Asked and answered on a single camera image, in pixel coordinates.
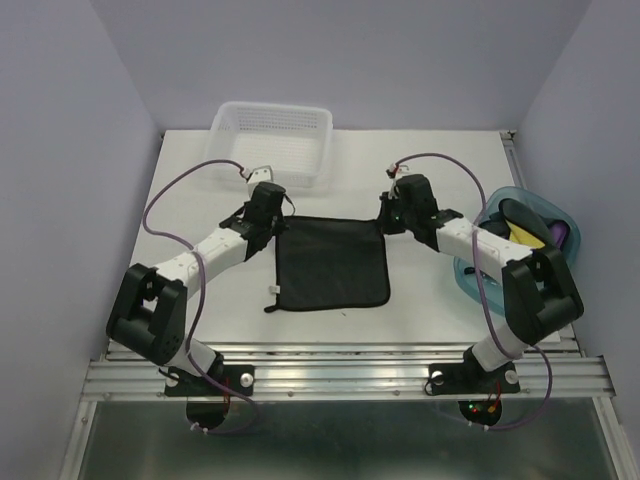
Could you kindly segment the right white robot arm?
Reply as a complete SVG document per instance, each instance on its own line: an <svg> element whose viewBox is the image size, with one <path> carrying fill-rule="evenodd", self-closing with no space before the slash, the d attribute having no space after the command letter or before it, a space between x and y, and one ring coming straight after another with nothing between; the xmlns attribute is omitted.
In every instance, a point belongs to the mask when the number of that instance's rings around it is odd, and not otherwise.
<svg viewBox="0 0 640 480"><path fill-rule="evenodd" d="M378 223L386 235L410 232L431 250L474 265L502 287L506 324L442 367L444 387L482 390L507 363L584 314L570 268L555 246L531 248L474 225L463 214L438 207L429 180L409 174L380 195Z"/></svg>

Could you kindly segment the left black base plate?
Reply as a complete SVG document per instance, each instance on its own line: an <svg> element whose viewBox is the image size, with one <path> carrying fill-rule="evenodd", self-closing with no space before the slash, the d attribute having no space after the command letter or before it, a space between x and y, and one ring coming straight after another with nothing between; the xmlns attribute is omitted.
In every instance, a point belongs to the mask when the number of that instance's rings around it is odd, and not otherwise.
<svg viewBox="0 0 640 480"><path fill-rule="evenodd" d="M193 430L228 434L243 428L254 414L244 400L220 390L202 377L174 367L159 368L164 377L164 395L186 400L186 418ZM246 397L253 395L253 365L226 365L216 381Z"/></svg>

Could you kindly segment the translucent blue plastic bin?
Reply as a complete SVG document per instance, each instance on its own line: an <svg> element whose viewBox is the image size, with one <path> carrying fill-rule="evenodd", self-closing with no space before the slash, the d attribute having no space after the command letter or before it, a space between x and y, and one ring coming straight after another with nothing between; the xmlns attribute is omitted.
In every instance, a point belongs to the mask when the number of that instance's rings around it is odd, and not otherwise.
<svg viewBox="0 0 640 480"><path fill-rule="evenodd" d="M480 223L481 228L509 240L509 228L499 212L499 203L507 198L526 204L542 217L548 228L557 220L564 221L570 226L571 233L569 238L564 247L558 249L562 252L569 267L571 267L575 263L581 244L581 233L577 223L565 211L533 192L518 187L502 187L496 190L488 199L486 212ZM456 257L453 261L453 271L456 283L461 290L480 303L473 265ZM504 316L502 287L495 279L484 272L482 273L482 280L491 312Z"/></svg>

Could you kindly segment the purple towel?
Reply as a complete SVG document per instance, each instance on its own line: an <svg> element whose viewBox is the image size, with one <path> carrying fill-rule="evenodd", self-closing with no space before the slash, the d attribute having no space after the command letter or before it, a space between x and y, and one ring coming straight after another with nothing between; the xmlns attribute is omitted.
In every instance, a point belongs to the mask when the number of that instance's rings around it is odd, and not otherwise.
<svg viewBox="0 0 640 480"><path fill-rule="evenodd" d="M557 220L549 226L549 231L551 233L554 245L557 248L562 249L570 236L570 226L564 221Z"/></svg>

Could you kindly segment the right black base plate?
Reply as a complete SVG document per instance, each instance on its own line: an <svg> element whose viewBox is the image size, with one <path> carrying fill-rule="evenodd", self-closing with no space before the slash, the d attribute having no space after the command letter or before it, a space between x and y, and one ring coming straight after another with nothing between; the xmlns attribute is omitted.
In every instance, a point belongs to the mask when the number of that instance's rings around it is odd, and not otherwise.
<svg viewBox="0 0 640 480"><path fill-rule="evenodd" d="M435 363L429 366L424 391L429 396L459 396L458 406L465 420L492 427L502 415L502 396L519 393L521 388L512 362L492 372L467 368L463 363Z"/></svg>

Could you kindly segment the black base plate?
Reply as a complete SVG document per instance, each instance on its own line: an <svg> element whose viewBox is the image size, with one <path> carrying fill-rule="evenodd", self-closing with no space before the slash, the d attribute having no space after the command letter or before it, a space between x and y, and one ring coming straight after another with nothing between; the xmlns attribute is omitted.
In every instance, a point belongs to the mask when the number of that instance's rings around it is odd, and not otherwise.
<svg viewBox="0 0 640 480"><path fill-rule="evenodd" d="M519 393L521 388L512 362L492 372L467 368L463 363L435 363L429 366L424 391L429 396L459 396L458 406L465 420L492 427L502 415L502 396Z"/></svg>
<svg viewBox="0 0 640 480"><path fill-rule="evenodd" d="M186 418L193 430L228 434L243 428L254 414L244 400L220 390L202 377L174 367L159 368L164 377L164 395L186 400ZM246 397L253 395L253 365L226 365L216 381Z"/></svg>

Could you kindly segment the blue black towel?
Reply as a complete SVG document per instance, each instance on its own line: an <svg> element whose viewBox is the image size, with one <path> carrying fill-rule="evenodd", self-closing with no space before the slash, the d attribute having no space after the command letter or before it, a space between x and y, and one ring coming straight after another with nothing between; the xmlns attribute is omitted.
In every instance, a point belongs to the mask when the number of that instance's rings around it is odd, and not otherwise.
<svg viewBox="0 0 640 480"><path fill-rule="evenodd" d="M386 244L374 220L288 216L276 237L275 311L374 308L391 297Z"/></svg>

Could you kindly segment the aluminium mounting rail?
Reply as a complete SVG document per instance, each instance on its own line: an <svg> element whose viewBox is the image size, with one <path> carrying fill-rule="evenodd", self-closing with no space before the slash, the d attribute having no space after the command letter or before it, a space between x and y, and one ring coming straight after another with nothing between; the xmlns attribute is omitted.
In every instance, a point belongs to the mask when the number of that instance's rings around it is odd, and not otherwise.
<svg viewBox="0 0 640 480"><path fill-rule="evenodd" d="M320 400L423 400L429 368L462 358L465 344L428 343L222 343L226 363L255 368L258 402ZM541 398L546 386L560 398L611 398L615 388L601 357L586 357L573 341L546 346L549 363L535 352L516 362L526 399ZM165 381L157 367L110 343L106 355L86 373L86 401L164 400Z"/></svg>

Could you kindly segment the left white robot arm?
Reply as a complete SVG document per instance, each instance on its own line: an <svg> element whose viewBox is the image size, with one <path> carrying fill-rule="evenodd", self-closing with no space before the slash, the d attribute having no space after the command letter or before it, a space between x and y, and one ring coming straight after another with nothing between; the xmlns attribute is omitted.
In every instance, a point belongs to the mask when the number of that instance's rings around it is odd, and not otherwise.
<svg viewBox="0 0 640 480"><path fill-rule="evenodd" d="M222 384L223 355L186 328L188 301L199 297L196 315L201 316L207 282L251 259L283 230L285 197L283 187L259 182L249 200L198 244L155 266L130 266L107 321L107 336L161 368L187 373L199 393L215 392Z"/></svg>

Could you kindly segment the white perforated plastic basket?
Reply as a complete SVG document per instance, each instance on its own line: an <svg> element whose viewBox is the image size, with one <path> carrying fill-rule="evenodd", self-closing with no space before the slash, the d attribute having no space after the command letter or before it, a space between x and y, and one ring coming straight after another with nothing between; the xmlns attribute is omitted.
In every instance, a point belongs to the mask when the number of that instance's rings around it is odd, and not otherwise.
<svg viewBox="0 0 640 480"><path fill-rule="evenodd" d="M230 101L214 117L203 158L251 170L267 165L277 183L311 188L328 165L332 132L333 116L324 108Z"/></svg>

